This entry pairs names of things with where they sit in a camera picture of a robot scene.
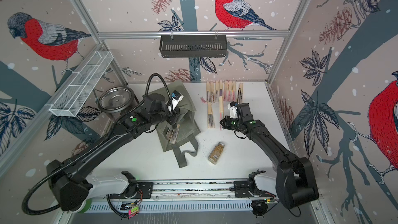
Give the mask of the olive green tote bag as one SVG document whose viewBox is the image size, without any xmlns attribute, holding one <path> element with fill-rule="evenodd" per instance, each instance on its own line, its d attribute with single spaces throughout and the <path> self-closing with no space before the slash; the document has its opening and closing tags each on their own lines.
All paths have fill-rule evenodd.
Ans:
<svg viewBox="0 0 398 224">
<path fill-rule="evenodd" d="M 156 132 L 164 152 L 172 151 L 180 168 L 187 166 L 186 154 L 197 156 L 199 143 L 196 136 L 201 133 L 194 120 L 196 107 L 187 89 L 181 81 L 168 84 L 171 93 L 180 93 L 181 96 L 172 96 L 173 107 L 179 111 L 175 124 L 166 121 L 156 127 Z"/>
</svg>

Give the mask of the colourful floral folding fan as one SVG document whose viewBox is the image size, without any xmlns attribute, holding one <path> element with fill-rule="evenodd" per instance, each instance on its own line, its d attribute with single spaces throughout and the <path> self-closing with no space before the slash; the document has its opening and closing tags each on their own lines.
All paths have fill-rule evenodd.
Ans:
<svg viewBox="0 0 398 224">
<path fill-rule="evenodd" d="M 171 144 L 175 144 L 177 142 L 177 137 L 178 137 L 178 133 L 179 133 L 179 128 L 180 128 L 180 124 L 176 125 L 176 128 L 174 128 L 173 130 L 173 135 L 171 137 L 171 139 L 169 140 L 169 142 Z"/>
</svg>

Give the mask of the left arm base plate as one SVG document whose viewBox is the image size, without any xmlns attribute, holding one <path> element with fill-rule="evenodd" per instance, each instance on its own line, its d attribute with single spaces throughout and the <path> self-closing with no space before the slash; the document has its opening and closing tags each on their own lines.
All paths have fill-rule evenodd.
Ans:
<svg viewBox="0 0 398 224">
<path fill-rule="evenodd" d="M 153 182 L 139 181 L 134 188 L 128 187 L 121 194 L 111 194 L 110 199 L 124 200 L 124 199 L 150 199 L 153 191 Z"/>
</svg>

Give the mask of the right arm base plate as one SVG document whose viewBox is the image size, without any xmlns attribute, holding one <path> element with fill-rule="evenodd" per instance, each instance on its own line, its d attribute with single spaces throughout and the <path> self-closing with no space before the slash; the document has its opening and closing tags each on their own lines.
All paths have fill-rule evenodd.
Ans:
<svg viewBox="0 0 398 224">
<path fill-rule="evenodd" d="M 276 198 L 276 196 L 267 191 L 261 191 L 249 186 L 246 180 L 236 180 L 229 191 L 234 192 L 236 198 Z"/>
</svg>

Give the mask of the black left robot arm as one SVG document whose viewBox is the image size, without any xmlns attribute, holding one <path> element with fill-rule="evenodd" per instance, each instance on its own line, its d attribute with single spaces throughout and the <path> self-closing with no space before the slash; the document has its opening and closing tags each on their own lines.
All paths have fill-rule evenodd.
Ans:
<svg viewBox="0 0 398 224">
<path fill-rule="evenodd" d="M 115 122 L 115 127 L 103 141 L 94 142 L 63 162 L 51 162 L 48 173 L 65 167 L 49 180 L 49 187 L 61 210 L 78 211 L 87 200 L 103 195 L 120 195 L 127 199 L 135 197 L 138 183 L 130 172 L 123 171 L 108 177 L 95 177 L 91 172 L 119 148 L 148 132 L 151 126 L 162 122 L 175 125 L 179 114 L 178 103 L 182 99 L 183 95 L 178 91 L 171 94 L 168 102 L 158 93 L 146 95 L 141 105 Z"/>
</svg>

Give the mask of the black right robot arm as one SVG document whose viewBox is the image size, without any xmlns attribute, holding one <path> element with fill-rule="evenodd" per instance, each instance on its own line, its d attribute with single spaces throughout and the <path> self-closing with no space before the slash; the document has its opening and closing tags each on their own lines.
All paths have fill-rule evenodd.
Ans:
<svg viewBox="0 0 398 224">
<path fill-rule="evenodd" d="M 257 196 L 266 191 L 275 195 L 286 209 L 319 199 L 319 191 L 312 163 L 298 157 L 276 140 L 260 120 L 255 120 L 248 103 L 231 102 L 229 116 L 220 124 L 225 130 L 240 132 L 257 144 L 276 167 L 276 176 L 265 171 L 252 173 L 248 178 L 249 191 Z"/>
</svg>

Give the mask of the grey white folding fan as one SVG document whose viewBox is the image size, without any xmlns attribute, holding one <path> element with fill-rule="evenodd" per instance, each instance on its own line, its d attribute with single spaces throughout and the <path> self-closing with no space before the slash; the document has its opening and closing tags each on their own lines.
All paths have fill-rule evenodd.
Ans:
<svg viewBox="0 0 398 224">
<path fill-rule="evenodd" d="M 237 92 L 237 103 L 241 104 L 242 102 L 243 102 L 243 83 L 240 83 Z"/>
</svg>

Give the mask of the purple folding fan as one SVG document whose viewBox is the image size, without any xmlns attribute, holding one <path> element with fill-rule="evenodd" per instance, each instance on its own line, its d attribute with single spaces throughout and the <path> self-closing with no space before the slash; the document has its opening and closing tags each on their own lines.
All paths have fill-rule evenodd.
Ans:
<svg viewBox="0 0 398 224">
<path fill-rule="evenodd" d="M 219 97 L 223 96 L 223 81 L 219 81 Z"/>
</svg>

